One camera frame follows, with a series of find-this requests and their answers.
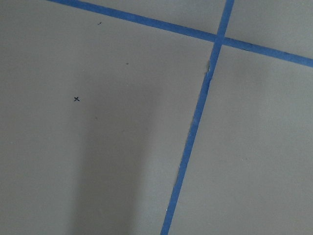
gray floor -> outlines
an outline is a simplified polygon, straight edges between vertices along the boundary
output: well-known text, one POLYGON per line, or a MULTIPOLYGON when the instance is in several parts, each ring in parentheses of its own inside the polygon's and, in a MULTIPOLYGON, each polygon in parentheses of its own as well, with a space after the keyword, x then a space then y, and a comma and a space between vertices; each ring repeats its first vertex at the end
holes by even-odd
POLYGON ((159 234, 212 43, 2 8, 0 234, 159 234))
POLYGON ((312 234, 312 77, 222 48, 170 235, 312 234))
MULTIPOLYGON (((225 3, 87 1, 210 33, 225 3)), ((0 234, 159 234, 213 43, 0 3, 0 234)), ((226 36, 313 58, 312 3, 235 0, 226 36)), ((313 234, 312 77, 222 46, 171 235, 313 234)))

gray surface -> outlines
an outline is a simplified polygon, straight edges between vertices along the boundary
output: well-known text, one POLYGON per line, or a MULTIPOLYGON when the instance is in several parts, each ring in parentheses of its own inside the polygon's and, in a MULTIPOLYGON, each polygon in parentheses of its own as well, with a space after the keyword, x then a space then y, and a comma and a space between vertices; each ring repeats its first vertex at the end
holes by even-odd
POLYGON ((226 36, 313 58, 312 0, 235 0, 226 36))
POLYGON ((0 31, 0 234, 159 234, 211 43, 42 0, 0 31))
POLYGON ((222 47, 171 235, 313 233, 312 77, 222 47))
POLYGON ((137 15, 217 33, 225 0, 85 0, 137 15))

concrete floor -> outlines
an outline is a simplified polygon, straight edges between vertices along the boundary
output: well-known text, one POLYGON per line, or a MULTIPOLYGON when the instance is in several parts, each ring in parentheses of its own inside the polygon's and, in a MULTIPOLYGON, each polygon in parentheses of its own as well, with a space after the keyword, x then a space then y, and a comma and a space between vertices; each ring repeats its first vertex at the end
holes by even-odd
MULTIPOLYGON (((213 34, 225 4, 88 2, 213 34)), ((160 234, 213 42, 0 3, 0 234, 160 234)), ((313 58, 312 4, 235 0, 226 37, 313 58)), ((313 234, 312 77, 222 46, 170 235, 313 234)))

blue painter's tape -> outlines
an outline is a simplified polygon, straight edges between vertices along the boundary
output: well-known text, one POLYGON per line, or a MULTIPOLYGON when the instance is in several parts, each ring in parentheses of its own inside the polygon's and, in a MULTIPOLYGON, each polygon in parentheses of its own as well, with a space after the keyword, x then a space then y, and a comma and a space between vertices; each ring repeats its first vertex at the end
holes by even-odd
POLYGON ((271 49, 268 47, 246 43, 246 42, 239 41, 236 39, 231 39, 231 38, 224 38, 223 44, 226 46, 243 49, 243 50, 255 52, 258 54, 274 57, 277 59, 286 60, 286 61, 294 62, 297 64, 313 67, 313 59, 303 57, 300 55, 290 54, 290 53, 283 52, 280 50, 275 50, 275 49, 271 49))
MULTIPOLYGON (((212 33, 203 32, 200 30, 184 27, 181 25, 173 24, 173 23, 150 19, 147 17, 135 15, 135 14, 124 12, 124 11, 115 10, 115 9, 104 7, 104 6, 95 5, 95 4, 88 3, 88 2, 83 2, 83 1, 78 1, 78 0, 47 0, 47 1, 52 1, 52 2, 63 4, 63 5, 72 6, 75 8, 99 13, 102 15, 111 16, 111 17, 131 21, 134 23, 139 23, 139 24, 150 26, 150 27, 155 27, 155 28, 171 31, 174 33, 179 33, 179 34, 187 35, 190 37, 203 39, 209 42, 214 42, 217 37, 217 35, 212 34, 212 33)), ((280 50, 271 49, 268 47, 246 43, 246 42, 239 41, 236 39, 224 38, 223 45, 255 52, 258 54, 262 54, 262 55, 267 55, 270 57, 290 61, 293 63, 297 63, 297 64, 309 66, 309 67, 313 67, 313 59, 295 55, 295 54, 290 54, 290 53, 283 52, 280 50)))
POLYGON ((48 0, 48 1, 60 3, 63 5, 67 5, 67 6, 72 6, 75 8, 99 13, 99 14, 106 15, 106 16, 119 18, 122 20, 131 21, 134 23, 139 23, 139 24, 171 31, 174 33, 187 35, 187 36, 194 37, 194 38, 203 39, 203 40, 210 41, 210 42, 214 42, 216 38, 216 35, 212 33, 203 32, 200 30, 184 27, 181 25, 173 24, 173 23, 154 20, 151 18, 135 15, 135 14, 124 12, 124 11, 115 10, 115 9, 104 7, 104 6, 95 5, 95 4, 88 3, 88 2, 83 2, 83 1, 78 1, 78 0, 48 0))
POLYGON ((217 63, 217 60, 218 60, 218 57, 219 57, 219 54, 221 51, 223 39, 225 37, 225 32, 227 29, 227 25, 229 22, 230 13, 231 13, 233 4, 234 4, 234 0, 226 0, 226 4, 225 4, 224 10, 223 10, 223 14, 222 14, 222 18, 220 21, 217 37, 216 37, 216 40, 215 40, 215 43, 214 43, 214 46, 213 46, 213 49, 211 52, 211 56, 210 56, 210 68, 209 68, 208 73, 204 77, 204 81, 203 81, 203 84, 201 87, 201 91, 200 91, 199 99, 197 102, 196 110, 194 112, 194 116, 193 116, 193 120, 192 120, 192 123, 190 126, 190 130, 189 130, 189 134, 187 137, 185 149, 184 149, 182 159, 181 159, 181 162, 179 165, 178 177, 177 177, 176 183, 174 185, 172 195, 170 198, 170 202, 169 202, 169 205, 167 208, 167 212, 166 212, 166 215, 164 218, 163 227, 161 230, 161 235, 168 235, 170 227, 171 227, 171 223, 173 220, 176 204, 177 204, 177 201, 179 198, 179 193, 181 190, 182 182, 183 182, 186 170, 187 170, 187 165, 188 165, 188 162, 190 159, 191 151, 192 151, 194 141, 196 138, 196 134, 198 131, 200 119, 202 116, 206 97, 207 97, 208 90, 210 87, 210 82, 212 80, 213 73, 214 73, 214 70, 216 67, 216 63, 217 63))

blue tape line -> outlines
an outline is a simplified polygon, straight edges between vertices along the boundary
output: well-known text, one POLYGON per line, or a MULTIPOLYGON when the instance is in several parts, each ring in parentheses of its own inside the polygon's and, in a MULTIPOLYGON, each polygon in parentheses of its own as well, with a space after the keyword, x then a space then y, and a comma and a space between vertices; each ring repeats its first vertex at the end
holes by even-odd
POLYGON ((190 126, 190 130, 189 130, 189 134, 187 137, 187 141, 186 141, 186 145, 185 145, 185 149, 182 155, 182 159, 179 165, 179 172, 178 172, 178 177, 176 180, 176 183, 174 185, 173 191, 172 191, 172 195, 170 198, 170 202, 167 208, 167 212, 164 218, 164 222, 163 222, 163 227, 161 230, 161 235, 168 235, 170 227, 171 227, 171 223, 172 223, 172 219, 174 216, 174 212, 175 212, 175 208, 176 208, 176 204, 179 198, 179 193, 181 190, 181 186, 183 183, 183 179, 187 170, 187 165, 190 159, 190 155, 191 155, 191 151, 194 145, 194 141, 196 138, 196 134, 197 134, 197 130, 199 127, 199 123, 200 123, 200 119, 202 116, 202 112, 204 109, 204 105, 205 105, 205 101, 206 101, 206 97, 208 94, 208 90, 210 87, 210 82, 212 80, 213 77, 213 73, 216 67, 216 63, 221 51, 221 47, 222 47, 222 43, 223 43, 223 39, 225 36, 225 32, 227 29, 227 25, 229 22, 229 18, 230 18, 230 13, 232 10, 234 4, 234 0, 226 0, 225 3, 225 7, 223 10, 223 14, 222 14, 222 18, 220 21, 220 25, 219 25, 219 29, 218 29, 218 33, 217 33, 217 37, 211 52, 211 56, 210 56, 210 68, 208 73, 206 74, 206 76, 204 77, 204 81, 201 87, 201 91, 200 91, 200 95, 199 95, 199 99, 197 102, 197 106, 196 106, 196 110, 194 112, 194 116, 193 116, 193 120, 190 126))
POLYGON ((243 49, 243 50, 255 52, 258 54, 274 57, 277 59, 286 60, 286 61, 294 62, 297 64, 313 67, 313 59, 303 57, 300 55, 290 54, 290 53, 283 52, 280 50, 275 50, 275 49, 271 49, 268 47, 246 43, 246 42, 239 41, 236 39, 231 39, 231 38, 225 38, 223 44, 226 46, 243 49))
MULTIPOLYGON (((124 11, 115 10, 115 9, 104 7, 104 6, 95 5, 95 4, 88 3, 88 2, 83 2, 83 1, 78 1, 78 0, 47 0, 47 1, 56 2, 56 3, 63 4, 63 5, 72 6, 75 8, 99 13, 102 15, 111 16, 111 17, 131 21, 134 23, 139 23, 139 24, 150 26, 150 27, 155 27, 155 28, 171 31, 174 33, 179 33, 179 34, 187 35, 190 37, 203 39, 209 42, 214 42, 217 37, 215 34, 212 34, 212 33, 203 32, 200 30, 184 27, 181 25, 173 24, 173 23, 150 19, 147 17, 139 16, 139 15, 132 14, 132 13, 127 13, 124 11)), ((262 54, 262 55, 267 55, 270 57, 293 62, 296 64, 301 64, 304 66, 313 67, 313 59, 300 56, 300 55, 283 52, 280 50, 271 49, 269 47, 263 47, 263 46, 259 46, 259 45, 239 41, 236 39, 231 39, 231 38, 224 38, 223 45, 234 47, 237 49, 247 50, 250 52, 255 52, 258 54, 262 54)))
POLYGON ((115 9, 104 7, 104 6, 95 5, 95 4, 88 3, 88 2, 83 2, 83 1, 78 1, 78 0, 47 0, 47 1, 56 2, 56 3, 60 3, 63 5, 67 5, 67 6, 72 6, 75 8, 99 13, 99 14, 106 15, 106 16, 115 17, 115 18, 122 19, 122 20, 131 21, 134 23, 151 26, 154 28, 163 29, 166 31, 171 31, 174 33, 187 35, 187 36, 194 37, 194 38, 203 39, 203 40, 210 41, 210 42, 214 42, 216 38, 216 35, 212 33, 207 33, 207 32, 193 29, 193 28, 184 27, 178 24, 158 21, 158 20, 154 20, 151 18, 139 16, 136 14, 119 11, 119 10, 115 10, 115 9))

